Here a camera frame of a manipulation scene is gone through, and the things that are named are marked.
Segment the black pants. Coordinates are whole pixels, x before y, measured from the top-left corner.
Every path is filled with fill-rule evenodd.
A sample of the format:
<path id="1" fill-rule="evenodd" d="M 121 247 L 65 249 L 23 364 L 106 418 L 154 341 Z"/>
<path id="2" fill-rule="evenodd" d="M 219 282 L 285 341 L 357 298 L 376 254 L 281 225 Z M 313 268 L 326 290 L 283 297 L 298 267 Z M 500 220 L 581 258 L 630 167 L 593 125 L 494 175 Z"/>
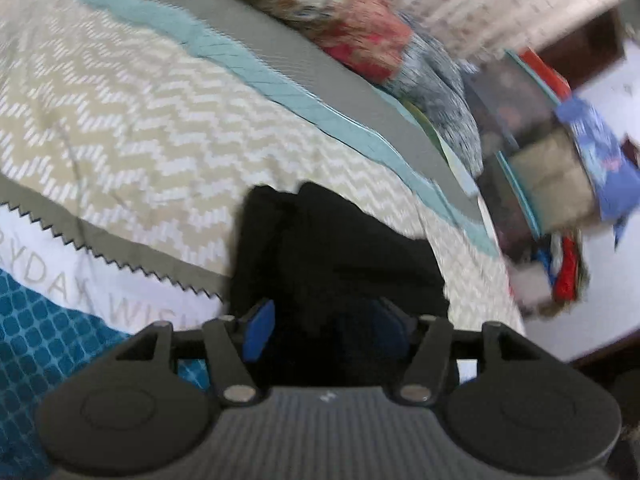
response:
<path id="1" fill-rule="evenodd" d="M 255 186 L 244 200 L 229 301 L 236 316 L 274 305 L 273 331 L 247 365 L 262 390 L 393 382 L 409 347 L 388 340 L 378 309 L 444 318 L 444 288 L 428 240 L 318 184 Z"/>

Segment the stacked folded clothes pile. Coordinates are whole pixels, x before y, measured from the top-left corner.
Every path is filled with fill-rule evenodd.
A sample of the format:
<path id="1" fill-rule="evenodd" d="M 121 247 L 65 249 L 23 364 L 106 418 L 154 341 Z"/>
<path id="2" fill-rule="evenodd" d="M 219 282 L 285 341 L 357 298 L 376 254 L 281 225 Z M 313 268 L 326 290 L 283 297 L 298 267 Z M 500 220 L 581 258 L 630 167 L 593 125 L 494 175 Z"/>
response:
<path id="1" fill-rule="evenodd" d="M 532 248 L 532 260 L 541 263 L 551 286 L 552 304 L 577 302 L 588 288 L 590 274 L 582 254 L 582 233 L 561 231 L 544 235 Z"/>

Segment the clear storage bin teal lid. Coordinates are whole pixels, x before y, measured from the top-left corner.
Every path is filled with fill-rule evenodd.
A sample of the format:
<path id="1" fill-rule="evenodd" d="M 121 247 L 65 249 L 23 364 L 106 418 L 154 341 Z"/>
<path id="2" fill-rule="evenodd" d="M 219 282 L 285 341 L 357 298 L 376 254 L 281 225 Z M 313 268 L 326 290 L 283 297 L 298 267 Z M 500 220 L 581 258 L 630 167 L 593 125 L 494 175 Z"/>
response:
<path id="1" fill-rule="evenodd" d="M 560 100 L 515 53 L 509 51 L 463 76 L 465 97 L 477 129 L 484 172 L 476 179 L 501 251 L 521 258 L 542 229 L 509 157 L 554 126 Z"/>

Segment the beige fabric storage bag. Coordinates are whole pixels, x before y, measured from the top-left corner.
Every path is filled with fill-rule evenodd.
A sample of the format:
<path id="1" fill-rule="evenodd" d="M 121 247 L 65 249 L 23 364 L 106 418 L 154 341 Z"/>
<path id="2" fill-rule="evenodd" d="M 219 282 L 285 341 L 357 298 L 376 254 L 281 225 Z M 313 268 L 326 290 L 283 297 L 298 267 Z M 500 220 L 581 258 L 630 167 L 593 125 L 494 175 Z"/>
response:
<path id="1" fill-rule="evenodd" d="M 562 126 L 509 156 L 508 164 L 542 234 L 596 220 L 596 193 L 573 138 Z"/>

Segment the blue patterned cloth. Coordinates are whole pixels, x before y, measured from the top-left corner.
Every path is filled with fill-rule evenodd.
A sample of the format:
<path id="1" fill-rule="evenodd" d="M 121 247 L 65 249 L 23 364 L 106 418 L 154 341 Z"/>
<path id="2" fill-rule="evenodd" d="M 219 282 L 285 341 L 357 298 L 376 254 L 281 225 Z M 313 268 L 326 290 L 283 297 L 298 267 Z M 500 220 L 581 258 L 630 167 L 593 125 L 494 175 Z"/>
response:
<path id="1" fill-rule="evenodd" d="M 572 96 L 554 114 L 573 136 L 596 193 L 599 219 L 612 224 L 617 247 L 630 215 L 639 206 L 639 169 L 626 157 L 612 129 L 587 101 Z"/>

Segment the patterned bedsheet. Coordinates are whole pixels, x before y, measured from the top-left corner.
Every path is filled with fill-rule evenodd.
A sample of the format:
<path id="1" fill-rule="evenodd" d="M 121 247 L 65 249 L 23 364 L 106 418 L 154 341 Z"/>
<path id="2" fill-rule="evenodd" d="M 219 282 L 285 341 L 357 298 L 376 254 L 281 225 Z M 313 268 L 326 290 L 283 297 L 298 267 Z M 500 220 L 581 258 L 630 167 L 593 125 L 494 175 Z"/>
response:
<path id="1" fill-rule="evenodd" d="M 522 321 L 475 178 L 412 105 L 243 0 L 1 0 L 1 474 L 463 479 L 382 386 L 210 388 L 248 192 L 327 188 L 430 242 L 454 335 Z"/>

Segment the red floral quilt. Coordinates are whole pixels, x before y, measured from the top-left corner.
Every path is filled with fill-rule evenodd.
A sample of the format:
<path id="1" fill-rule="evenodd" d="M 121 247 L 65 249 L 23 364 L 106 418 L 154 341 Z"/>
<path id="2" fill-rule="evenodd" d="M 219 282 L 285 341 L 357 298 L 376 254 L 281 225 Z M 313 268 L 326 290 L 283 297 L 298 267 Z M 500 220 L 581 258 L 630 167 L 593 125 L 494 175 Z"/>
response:
<path id="1" fill-rule="evenodd" d="M 324 53 L 435 128 L 472 177 L 484 169 L 480 133 L 464 95 L 460 65 L 387 0 L 243 0 L 287 24 Z"/>

